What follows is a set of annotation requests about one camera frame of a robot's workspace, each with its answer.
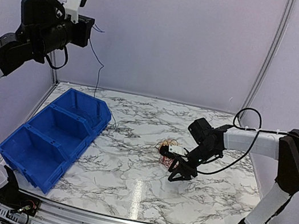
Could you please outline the blue bin middle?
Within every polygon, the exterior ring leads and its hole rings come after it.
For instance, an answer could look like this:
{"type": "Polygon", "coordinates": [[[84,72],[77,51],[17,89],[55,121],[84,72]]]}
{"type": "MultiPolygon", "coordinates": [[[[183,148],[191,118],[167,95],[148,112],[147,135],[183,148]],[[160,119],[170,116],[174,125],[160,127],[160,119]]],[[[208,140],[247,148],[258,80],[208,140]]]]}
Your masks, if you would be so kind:
{"type": "Polygon", "coordinates": [[[77,159],[95,138],[87,120],[53,106],[46,106],[28,121],[51,141],[60,145],[68,159],[77,159]]]}

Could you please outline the right aluminium corner post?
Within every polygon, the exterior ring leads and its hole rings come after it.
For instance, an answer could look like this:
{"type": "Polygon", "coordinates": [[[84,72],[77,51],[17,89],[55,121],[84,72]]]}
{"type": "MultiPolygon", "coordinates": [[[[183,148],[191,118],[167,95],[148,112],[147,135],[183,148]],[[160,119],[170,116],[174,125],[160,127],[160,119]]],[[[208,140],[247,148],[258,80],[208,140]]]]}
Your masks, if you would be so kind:
{"type": "Polygon", "coordinates": [[[261,64],[258,74],[256,75],[256,77],[252,83],[252,86],[249,90],[248,95],[246,96],[243,104],[241,105],[241,109],[251,106],[251,104],[253,103],[253,101],[255,99],[257,92],[262,87],[262,84],[267,75],[267,72],[268,72],[268,70],[273,62],[273,59],[281,45],[282,39],[286,32],[286,27],[289,24],[289,20],[291,18],[291,14],[292,14],[295,3],[296,3],[296,0],[287,0],[286,1],[284,10],[282,12],[281,19],[279,20],[276,32],[273,36],[273,39],[269,46],[268,52],[264,58],[263,63],[261,64]]]}

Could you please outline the blue bin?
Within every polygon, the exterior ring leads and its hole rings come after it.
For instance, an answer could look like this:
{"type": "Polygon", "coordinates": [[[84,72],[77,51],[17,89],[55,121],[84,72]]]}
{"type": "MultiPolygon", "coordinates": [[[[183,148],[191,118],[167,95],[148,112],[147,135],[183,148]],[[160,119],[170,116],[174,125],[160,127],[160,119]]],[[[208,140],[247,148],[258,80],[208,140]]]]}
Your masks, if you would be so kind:
{"type": "Polygon", "coordinates": [[[105,101],[72,88],[52,101],[51,104],[86,120],[92,131],[91,134],[95,137],[99,136],[107,127],[112,117],[105,101]]]}
{"type": "Polygon", "coordinates": [[[28,121],[51,141],[60,145],[68,159],[77,159],[95,138],[87,120],[53,106],[46,106],[28,121]]]}
{"type": "Polygon", "coordinates": [[[25,124],[0,143],[0,154],[11,169],[44,194],[54,187],[70,163],[60,143],[25,124]]]}

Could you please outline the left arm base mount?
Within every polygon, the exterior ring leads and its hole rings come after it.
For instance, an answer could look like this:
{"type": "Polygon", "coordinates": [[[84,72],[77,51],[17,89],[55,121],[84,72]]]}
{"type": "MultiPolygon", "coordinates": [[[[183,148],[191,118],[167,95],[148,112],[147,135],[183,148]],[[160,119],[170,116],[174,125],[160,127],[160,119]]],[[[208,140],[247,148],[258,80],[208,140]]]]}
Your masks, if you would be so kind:
{"type": "Polygon", "coordinates": [[[26,213],[35,216],[40,200],[20,191],[18,181],[11,168],[4,165],[7,172],[7,183],[0,188],[0,203],[10,207],[14,213],[26,213]]]}

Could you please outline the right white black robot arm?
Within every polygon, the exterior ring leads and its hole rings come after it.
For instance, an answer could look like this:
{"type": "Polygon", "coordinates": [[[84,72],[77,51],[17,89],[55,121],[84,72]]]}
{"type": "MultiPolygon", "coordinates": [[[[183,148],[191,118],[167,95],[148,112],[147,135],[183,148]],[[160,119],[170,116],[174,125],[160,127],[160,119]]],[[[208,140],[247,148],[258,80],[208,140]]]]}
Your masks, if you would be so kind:
{"type": "Polygon", "coordinates": [[[193,150],[170,147],[173,156],[168,171],[170,182],[188,181],[198,175],[216,175],[230,169],[245,156],[262,157],[272,161],[272,187],[260,202],[238,224],[267,224],[280,214],[299,193],[299,129],[268,130],[260,119],[257,127],[240,126],[236,122],[213,127],[205,118],[194,120],[188,131],[197,146],[193,150]],[[225,151],[243,152],[239,158],[226,166],[204,172],[199,166],[221,158],[225,151]]]}

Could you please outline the blue bin far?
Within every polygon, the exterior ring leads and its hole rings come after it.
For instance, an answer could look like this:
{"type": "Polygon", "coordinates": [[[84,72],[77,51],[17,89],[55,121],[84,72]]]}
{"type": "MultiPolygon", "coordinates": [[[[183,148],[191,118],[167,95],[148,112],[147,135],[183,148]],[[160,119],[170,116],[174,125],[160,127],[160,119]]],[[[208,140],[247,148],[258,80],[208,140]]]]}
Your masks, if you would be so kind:
{"type": "Polygon", "coordinates": [[[92,131],[91,134],[95,137],[99,136],[107,127],[112,117],[105,101],[72,88],[52,101],[51,104],[86,120],[92,131]]]}

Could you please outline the blue bin near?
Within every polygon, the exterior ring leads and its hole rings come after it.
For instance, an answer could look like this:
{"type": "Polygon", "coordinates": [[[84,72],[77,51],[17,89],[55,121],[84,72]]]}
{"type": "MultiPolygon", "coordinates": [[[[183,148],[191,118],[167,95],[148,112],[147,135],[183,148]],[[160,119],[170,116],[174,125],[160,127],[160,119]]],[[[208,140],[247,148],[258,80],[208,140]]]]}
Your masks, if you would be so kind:
{"type": "Polygon", "coordinates": [[[70,163],[60,143],[25,124],[0,143],[0,154],[11,169],[44,194],[54,187],[70,163]]]}

